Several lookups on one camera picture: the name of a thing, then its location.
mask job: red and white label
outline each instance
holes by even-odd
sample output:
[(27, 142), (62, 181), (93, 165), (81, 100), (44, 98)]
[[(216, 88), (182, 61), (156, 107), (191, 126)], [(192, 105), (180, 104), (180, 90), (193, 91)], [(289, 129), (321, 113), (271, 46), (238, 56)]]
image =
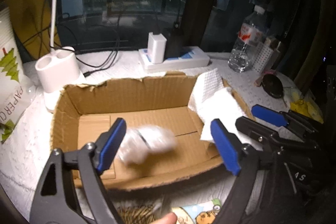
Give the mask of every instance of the red and white label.
[(261, 41), (263, 33), (260, 32), (257, 28), (243, 23), (238, 33), (238, 37), (247, 45), (256, 47)]

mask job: screw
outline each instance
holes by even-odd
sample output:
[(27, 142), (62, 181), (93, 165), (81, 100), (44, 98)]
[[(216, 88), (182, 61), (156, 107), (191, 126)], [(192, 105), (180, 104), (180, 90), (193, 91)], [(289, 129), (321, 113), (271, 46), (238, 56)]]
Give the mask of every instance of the screw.
[(53, 153), (54, 153), (55, 156), (58, 156), (60, 154), (60, 149), (59, 148), (55, 148), (53, 150)]
[(92, 150), (92, 149), (95, 148), (95, 144), (94, 144), (93, 142), (87, 143), (87, 144), (86, 144), (86, 148), (87, 148), (88, 150)]

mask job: table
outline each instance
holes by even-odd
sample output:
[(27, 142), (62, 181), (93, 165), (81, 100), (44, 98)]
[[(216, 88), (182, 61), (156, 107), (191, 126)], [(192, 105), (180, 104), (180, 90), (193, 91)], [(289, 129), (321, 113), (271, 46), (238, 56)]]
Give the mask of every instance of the table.
[[(98, 65), (105, 60), (109, 52), (97, 52), (78, 56), (83, 61)], [(187, 75), (197, 75), (205, 71), (218, 68), (221, 76), (237, 90), (247, 105), (251, 108), (260, 104), (276, 111), (287, 111), (283, 100), (271, 98), (262, 88), (255, 87), (253, 82), (258, 75), (253, 71), (236, 73), (228, 65), (228, 53), (209, 53), (211, 64), (204, 68), (181, 70)], [(24, 64), (26, 75), (37, 86), (36, 98), (26, 109), (18, 125), (8, 140), (0, 145), (0, 182), (7, 195), (20, 213), (29, 219), (34, 191), (40, 174), (50, 154), (50, 127), (53, 115), (44, 106), (42, 87), (34, 68), (35, 62)], [(80, 63), (83, 72), (89, 67)], [(164, 72), (145, 73), (138, 61), (138, 52), (119, 52), (115, 64), (108, 70), (94, 73), (87, 77), (89, 84), (98, 84), (110, 78), (142, 78), (145, 76), (163, 76)], [(295, 84), (284, 75), (279, 75), (284, 87)], [(279, 132), (281, 137), (296, 139), (287, 131)], [(261, 171), (251, 196), (248, 210), (253, 210), (260, 193)], [(130, 193), (112, 190), (110, 195), (113, 201), (123, 199), (138, 199), (149, 196), (153, 200), (160, 199), (164, 203), (163, 210), (170, 206), (192, 205), (220, 198), (226, 199), (234, 177), (228, 173), (224, 166), (198, 175), (190, 180), (175, 183), (174, 186), (162, 186), (153, 189), (137, 190)], [(81, 190), (77, 190), (83, 213), (90, 217), (91, 213)]]

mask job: bottle cap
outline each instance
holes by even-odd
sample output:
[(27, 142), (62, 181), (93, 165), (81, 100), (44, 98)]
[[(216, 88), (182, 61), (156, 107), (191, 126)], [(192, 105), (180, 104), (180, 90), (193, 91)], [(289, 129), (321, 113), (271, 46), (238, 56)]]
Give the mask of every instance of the bottle cap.
[(254, 6), (254, 10), (258, 13), (258, 14), (264, 14), (265, 13), (265, 9), (263, 7), (260, 7), (258, 5)]

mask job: finger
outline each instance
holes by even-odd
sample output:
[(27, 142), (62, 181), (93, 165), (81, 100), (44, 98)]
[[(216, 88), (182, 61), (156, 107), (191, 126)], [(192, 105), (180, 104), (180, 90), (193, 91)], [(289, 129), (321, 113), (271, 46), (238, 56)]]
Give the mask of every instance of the finger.
[(163, 218), (153, 222), (152, 224), (176, 224), (177, 216), (174, 213), (169, 213)]

